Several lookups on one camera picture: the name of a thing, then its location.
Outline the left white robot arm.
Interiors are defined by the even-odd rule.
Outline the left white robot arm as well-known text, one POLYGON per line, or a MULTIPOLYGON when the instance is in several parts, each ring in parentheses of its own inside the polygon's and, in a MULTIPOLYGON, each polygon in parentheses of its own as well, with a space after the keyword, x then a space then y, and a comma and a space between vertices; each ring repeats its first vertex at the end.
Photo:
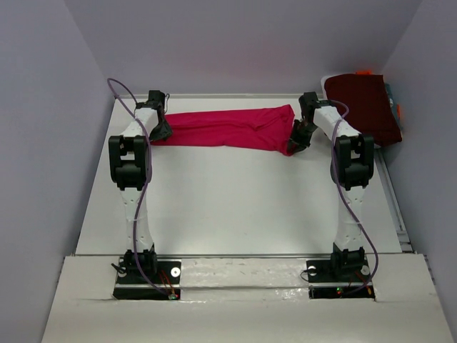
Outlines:
POLYGON ((135 275, 142 282, 158 274, 146 191, 153 174, 151 144, 172 135, 165 119, 166 100, 162 91, 149 91, 146 101, 135 102, 131 123, 108 139, 111 180, 120 191, 126 217, 126 252, 118 273, 135 275))

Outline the pink t-shirt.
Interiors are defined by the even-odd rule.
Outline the pink t-shirt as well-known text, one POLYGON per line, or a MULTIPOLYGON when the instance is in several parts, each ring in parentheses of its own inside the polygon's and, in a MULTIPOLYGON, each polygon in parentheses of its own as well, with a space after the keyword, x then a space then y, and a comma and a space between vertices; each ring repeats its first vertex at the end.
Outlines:
POLYGON ((295 114, 290 105, 262 109, 200 111, 167 114, 173 134, 153 141, 156 146, 230 146, 278 151, 287 144, 295 114))

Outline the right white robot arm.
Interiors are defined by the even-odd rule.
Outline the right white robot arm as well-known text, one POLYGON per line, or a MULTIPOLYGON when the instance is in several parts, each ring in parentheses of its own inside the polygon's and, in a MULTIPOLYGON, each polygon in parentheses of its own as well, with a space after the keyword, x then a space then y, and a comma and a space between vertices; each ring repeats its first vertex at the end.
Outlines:
POLYGON ((331 179, 338 192, 338 226, 333 251, 328 259, 307 262, 305 272, 311 283, 349 282, 366 268, 363 243, 367 237, 361 221, 365 190, 374 174, 374 139, 354 129, 339 114, 337 102, 320 100, 315 92, 305 92, 298 100, 301 118, 293 123, 287 152, 295 154, 311 145, 315 130, 321 129, 331 142, 331 179))

